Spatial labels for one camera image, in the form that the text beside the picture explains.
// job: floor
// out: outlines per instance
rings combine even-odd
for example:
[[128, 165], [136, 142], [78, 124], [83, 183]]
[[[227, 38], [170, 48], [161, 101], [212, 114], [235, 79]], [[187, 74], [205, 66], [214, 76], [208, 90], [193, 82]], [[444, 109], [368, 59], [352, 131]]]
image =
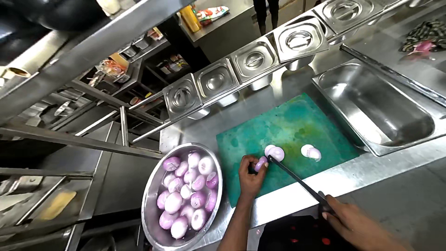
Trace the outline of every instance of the floor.
[[[446, 159], [340, 196], [358, 205], [415, 250], [443, 251], [446, 233]], [[308, 208], [294, 215], [314, 215]], [[252, 229], [248, 250], [257, 250], [263, 226]], [[218, 243], [200, 251], [214, 251]]]

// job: left hand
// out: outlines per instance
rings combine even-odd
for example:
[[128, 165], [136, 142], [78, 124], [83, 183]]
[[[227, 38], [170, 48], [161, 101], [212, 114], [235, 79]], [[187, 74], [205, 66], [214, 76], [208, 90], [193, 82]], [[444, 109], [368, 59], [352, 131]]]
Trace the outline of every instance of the left hand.
[[245, 155], [242, 157], [239, 168], [240, 197], [254, 199], [262, 187], [268, 162], [262, 165], [257, 175], [248, 173], [249, 165], [251, 163], [256, 164], [257, 162], [259, 162], [259, 160], [252, 155]]

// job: metal pipe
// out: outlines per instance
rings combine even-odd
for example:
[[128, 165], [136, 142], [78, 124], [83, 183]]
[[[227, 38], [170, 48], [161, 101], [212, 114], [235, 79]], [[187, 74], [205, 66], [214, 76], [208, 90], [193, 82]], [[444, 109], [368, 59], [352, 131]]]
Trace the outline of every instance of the metal pipe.
[[125, 107], [121, 106], [119, 108], [119, 112], [121, 115], [121, 134], [122, 134], [122, 145], [128, 146], [128, 124], [127, 124], [127, 115], [125, 112]]

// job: bowl of onions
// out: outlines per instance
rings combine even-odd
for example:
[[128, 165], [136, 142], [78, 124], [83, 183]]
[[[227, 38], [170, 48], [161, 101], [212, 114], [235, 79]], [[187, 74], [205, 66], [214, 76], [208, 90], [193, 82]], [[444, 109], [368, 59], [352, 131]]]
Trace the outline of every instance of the bowl of onions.
[[172, 149], [154, 168], [145, 187], [141, 220], [158, 250], [189, 250], [212, 224], [223, 190], [220, 163], [199, 143]]

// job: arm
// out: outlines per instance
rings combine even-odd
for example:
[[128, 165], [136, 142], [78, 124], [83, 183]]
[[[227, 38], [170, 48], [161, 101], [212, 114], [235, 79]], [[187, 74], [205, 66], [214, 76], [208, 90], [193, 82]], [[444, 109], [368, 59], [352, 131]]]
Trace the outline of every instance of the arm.
[[252, 203], [262, 187], [268, 167], [268, 163], [265, 163], [257, 175], [248, 174], [248, 166], [257, 162], [259, 160], [251, 155], [243, 156], [240, 162], [240, 197], [217, 251], [246, 250]]

